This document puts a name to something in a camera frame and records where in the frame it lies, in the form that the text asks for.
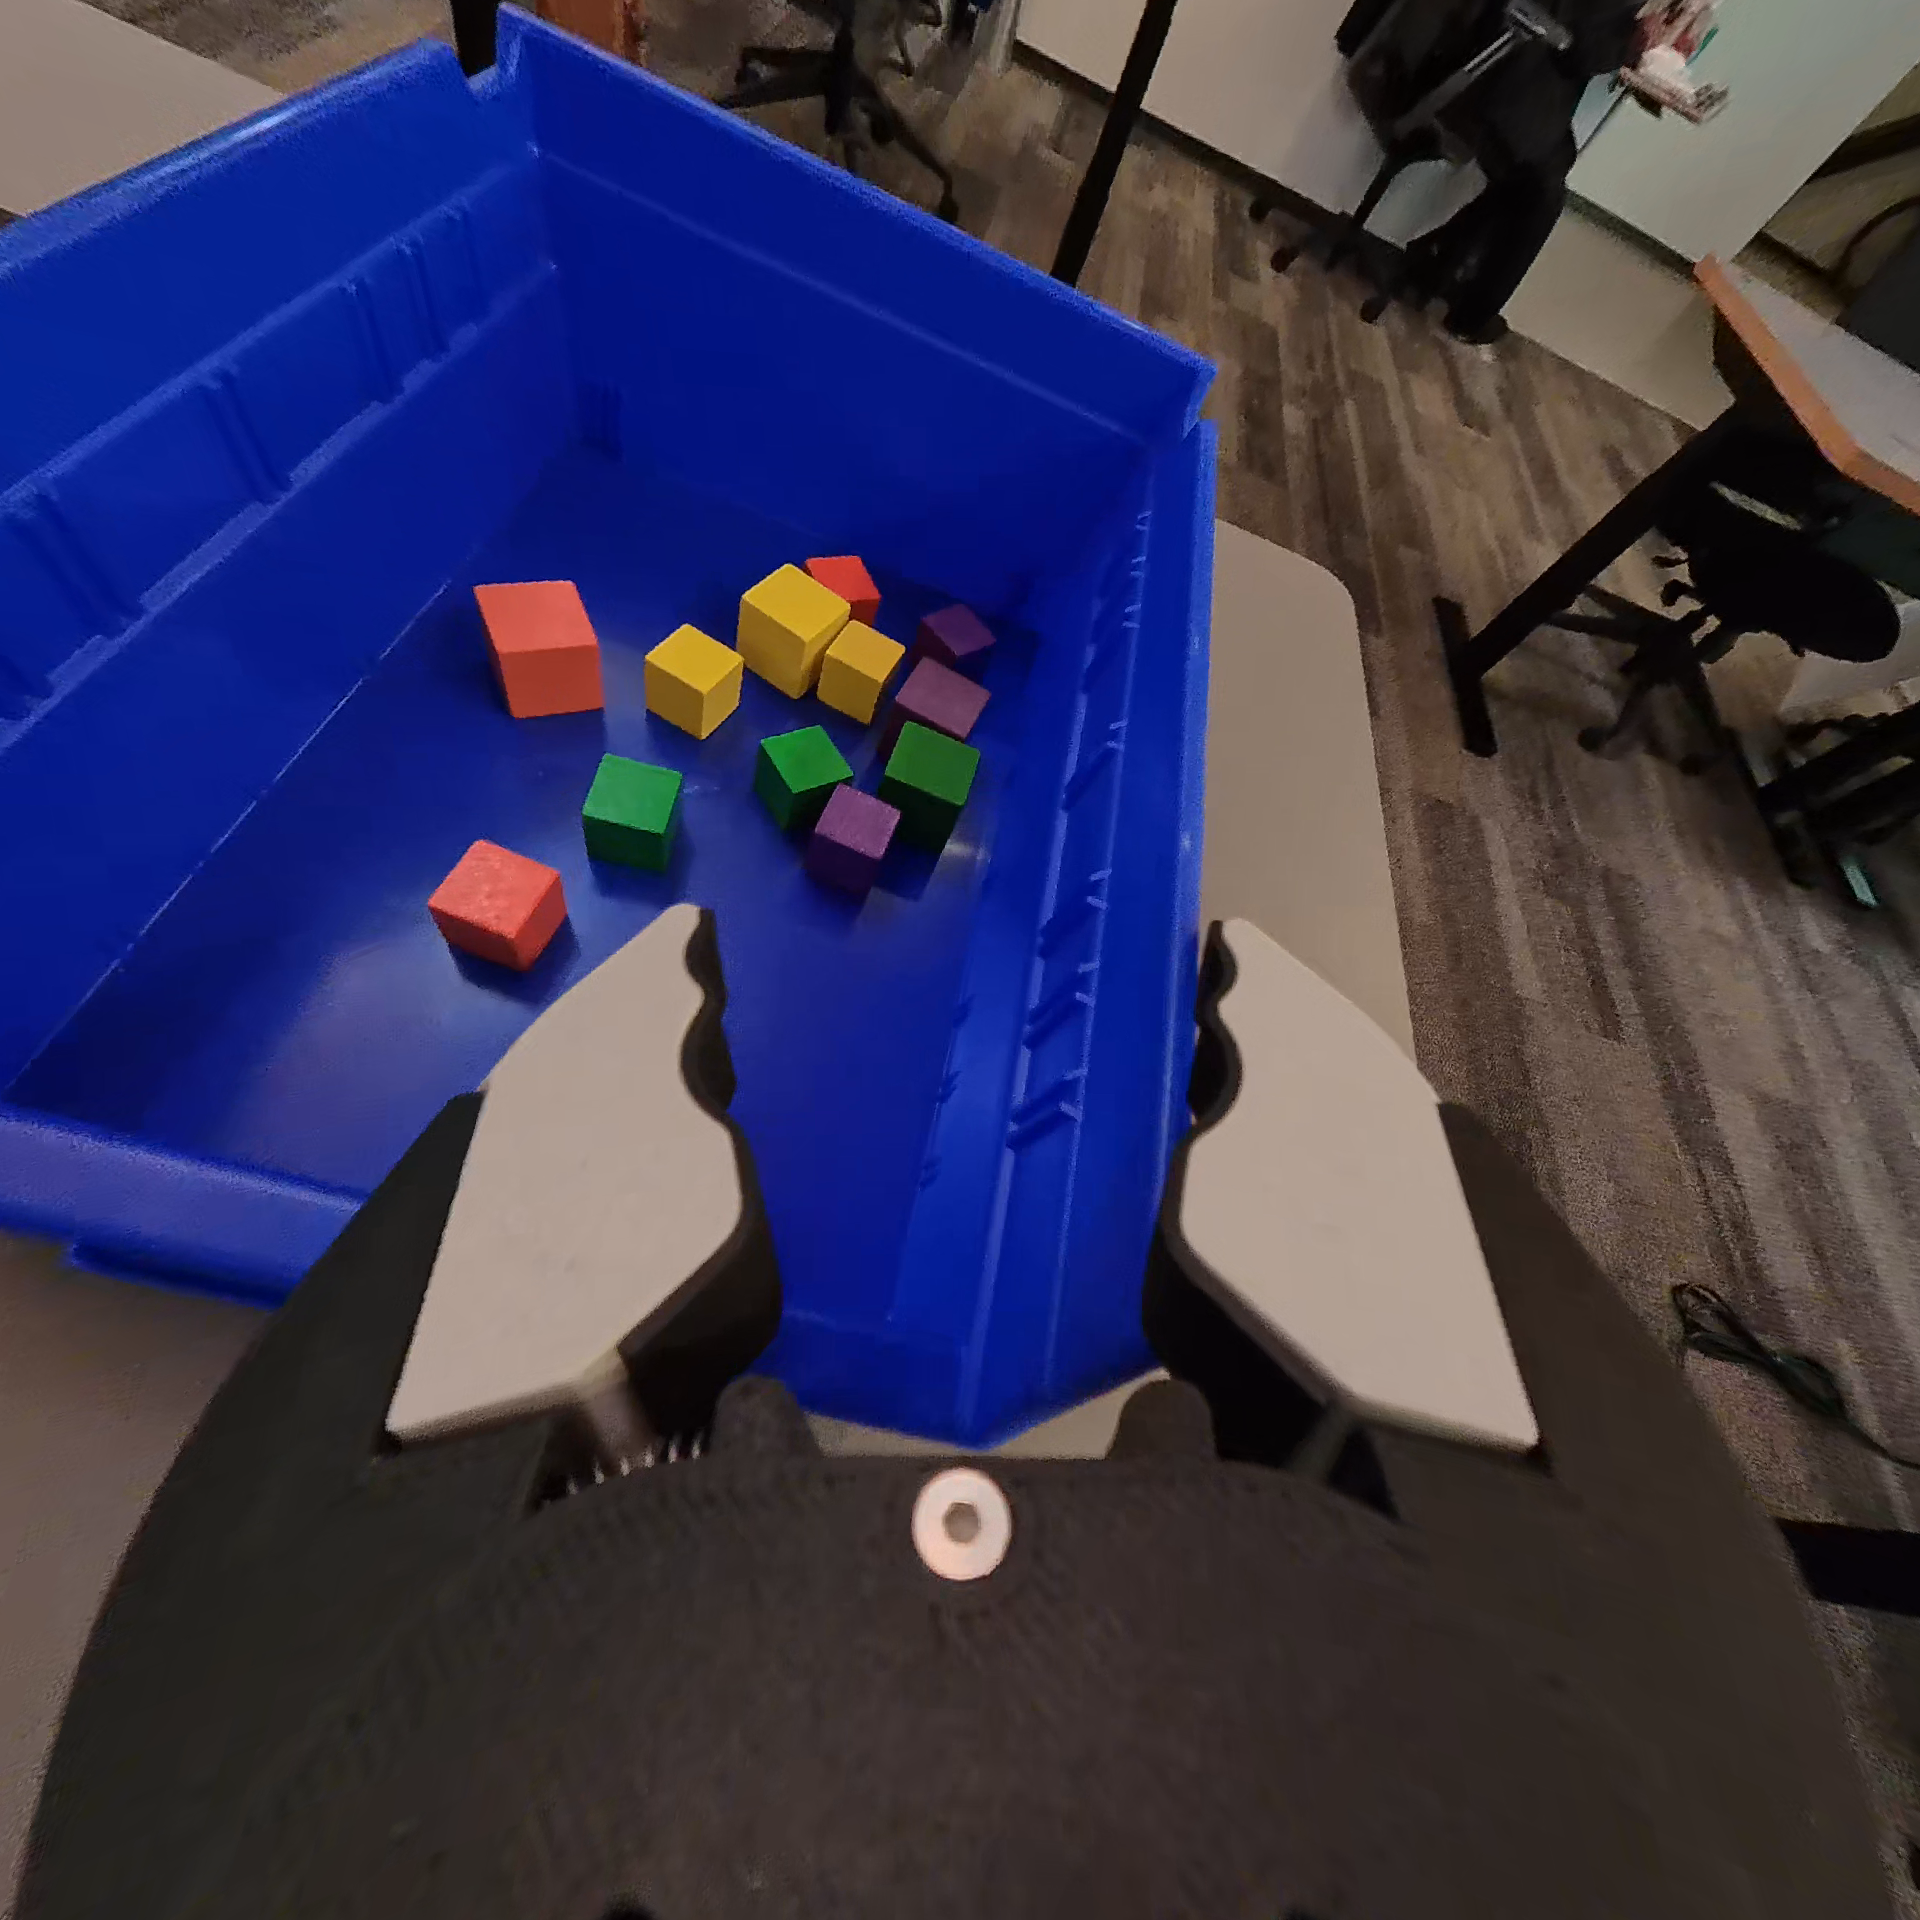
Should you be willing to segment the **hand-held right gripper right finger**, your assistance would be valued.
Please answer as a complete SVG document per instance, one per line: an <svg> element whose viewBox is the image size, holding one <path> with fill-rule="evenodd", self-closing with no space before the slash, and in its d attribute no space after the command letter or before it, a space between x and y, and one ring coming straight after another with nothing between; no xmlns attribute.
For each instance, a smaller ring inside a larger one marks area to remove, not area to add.
<svg viewBox="0 0 1920 1920"><path fill-rule="evenodd" d="M1143 1335L1217 1456L1334 1471L1373 1429L1536 1463L1542 1429L1438 1092L1247 918L1207 927Z"/></svg>

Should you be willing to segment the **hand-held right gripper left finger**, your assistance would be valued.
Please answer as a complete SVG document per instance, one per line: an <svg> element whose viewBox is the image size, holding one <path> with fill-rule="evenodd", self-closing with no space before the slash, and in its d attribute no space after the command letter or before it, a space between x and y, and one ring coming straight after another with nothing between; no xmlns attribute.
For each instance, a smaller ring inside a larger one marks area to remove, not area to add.
<svg viewBox="0 0 1920 1920"><path fill-rule="evenodd" d="M390 1392L400 1448L551 1422L565 1471L706 1450L783 1308L726 1008L715 913L674 903L487 1073Z"/></svg>

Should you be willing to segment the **green wooden cube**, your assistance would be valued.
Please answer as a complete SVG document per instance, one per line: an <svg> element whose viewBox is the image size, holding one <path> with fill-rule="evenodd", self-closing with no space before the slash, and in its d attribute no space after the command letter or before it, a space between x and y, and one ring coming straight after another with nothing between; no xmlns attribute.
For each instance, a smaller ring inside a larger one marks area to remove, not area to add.
<svg viewBox="0 0 1920 1920"><path fill-rule="evenodd" d="M825 727L794 727L759 740L752 790L781 833L809 831L855 769Z"/></svg>
<svg viewBox="0 0 1920 1920"><path fill-rule="evenodd" d="M895 837L921 853L945 850L971 798L979 754L967 740L904 720L879 767L877 799L898 815Z"/></svg>
<svg viewBox="0 0 1920 1920"><path fill-rule="evenodd" d="M681 833L681 801L681 769L602 754L583 798L587 857L639 873L665 873Z"/></svg>

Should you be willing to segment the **yellow wooden cube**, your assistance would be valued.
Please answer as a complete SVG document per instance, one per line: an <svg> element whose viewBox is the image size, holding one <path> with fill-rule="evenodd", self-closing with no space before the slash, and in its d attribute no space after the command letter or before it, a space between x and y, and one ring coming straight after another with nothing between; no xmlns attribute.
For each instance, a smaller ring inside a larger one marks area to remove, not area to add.
<svg viewBox="0 0 1920 1920"><path fill-rule="evenodd" d="M813 689L825 652L847 621L847 598L789 561L741 594L735 652L747 672L797 701Z"/></svg>
<svg viewBox="0 0 1920 1920"><path fill-rule="evenodd" d="M904 646L898 640L849 616L823 648L813 695L833 713L867 727L903 661Z"/></svg>
<svg viewBox="0 0 1920 1920"><path fill-rule="evenodd" d="M642 661L647 713L672 729L706 740L738 708L745 663L738 648L683 621Z"/></svg>

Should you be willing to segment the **blue plastic bin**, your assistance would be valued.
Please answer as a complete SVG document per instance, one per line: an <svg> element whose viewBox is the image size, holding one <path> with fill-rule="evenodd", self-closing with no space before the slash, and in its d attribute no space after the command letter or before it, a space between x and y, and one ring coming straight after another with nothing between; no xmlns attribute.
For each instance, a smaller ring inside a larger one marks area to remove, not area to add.
<svg viewBox="0 0 1920 1920"><path fill-rule="evenodd" d="M1208 365L504 13L5 231L5 1224L273 1308L443 1101L675 901L715 913L783 1285L839 1420L994 1442L1147 1368L1193 1054ZM995 636L944 853L863 901L752 792L873 736L642 705L785 561ZM606 708L519 721L474 584L574 581ZM602 754L665 873L587 857ZM425 903L561 873L526 973Z"/></svg>

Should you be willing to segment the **black office chair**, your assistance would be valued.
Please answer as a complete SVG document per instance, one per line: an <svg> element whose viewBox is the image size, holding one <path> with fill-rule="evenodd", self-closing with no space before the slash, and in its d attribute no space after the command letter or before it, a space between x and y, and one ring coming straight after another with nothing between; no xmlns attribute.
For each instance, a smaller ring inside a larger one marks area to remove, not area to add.
<svg viewBox="0 0 1920 1920"><path fill-rule="evenodd" d="M752 111L767 104L823 103L823 130L837 142L840 161L856 174L866 149L898 145L904 157L939 184L937 217L957 224L960 205L947 165L926 144L887 98L870 62L890 50L898 69L911 78L915 64L904 34L915 25L944 28L944 5L922 1L839 1L823 5L831 20L825 46L749 44L735 56L731 85L713 95L722 111Z"/></svg>
<svg viewBox="0 0 1920 1920"><path fill-rule="evenodd" d="M1577 745L1618 757L1647 736L1647 708L1671 693L1695 736L1679 769L1730 765L1795 884L1825 880L1853 906L1879 906L1861 850L1914 822L1914 705L1790 721L1776 740L1751 740L1721 720L1707 669L1757 636L1801 663L1881 664L1899 637L1891 596L1813 535L1713 487L1669 508L1655 529L1666 541L1656 564L1671 574L1659 608L1592 582L1581 608L1552 620L1560 633L1624 646L1619 705Z"/></svg>
<svg viewBox="0 0 1920 1920"><path fill-rule="evenodd" d="M1357 1L1334 31L1349 89L1375 134L1381 161L1360 202L1271 255L1275 271L1302 252L1334 268L1385 189L1414 161L1457 157L1478 191L1400 249L1365 319L1402 296L1442 301L1447 334L1498 344L1503 305L1545 249L1567 201L1573 124L1587 85L1638 60L1641 6L1631 1Z"/></svg>

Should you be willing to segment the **wood-edged background desk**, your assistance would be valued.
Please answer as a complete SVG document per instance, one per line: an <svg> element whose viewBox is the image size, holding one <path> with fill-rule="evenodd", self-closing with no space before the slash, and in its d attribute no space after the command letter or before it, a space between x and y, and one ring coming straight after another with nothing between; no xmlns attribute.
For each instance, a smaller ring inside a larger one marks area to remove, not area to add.
<svg viewBox="0 0 1920 1920"><path fill-rule="evenodd" d="M1917 513L1917 372L1835 319L1717 255L1694 265L1713 326L1738 344L1776 410L1837 477ZM1722 461L1760 408L1734 397L1664 464L1641 477L1566 546L1527 586L1469 630L1456 598L1434 596L1433 616L1447 669L1456 729L1465 751L1497 757L1497 727L1486 680L1536 630L1554 629L1577 596L1651 529L1656 510Z"/></svg>

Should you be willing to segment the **black table leg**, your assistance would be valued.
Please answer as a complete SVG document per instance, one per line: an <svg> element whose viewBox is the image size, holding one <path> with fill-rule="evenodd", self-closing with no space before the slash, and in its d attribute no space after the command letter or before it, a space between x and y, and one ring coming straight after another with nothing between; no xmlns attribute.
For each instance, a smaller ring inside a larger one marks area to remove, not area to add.
<svg viewBox="0 0 1920 1920"><path fill-rule="evenodd" d="M1091 156L1078 177L1059 241L1051 257L1048 273L1067 287L1078 286L1087 265L1122 156L1127 153L1144 104L1144 94L1155 76L1177 6L1171 0L1143 5Z"/></svg>

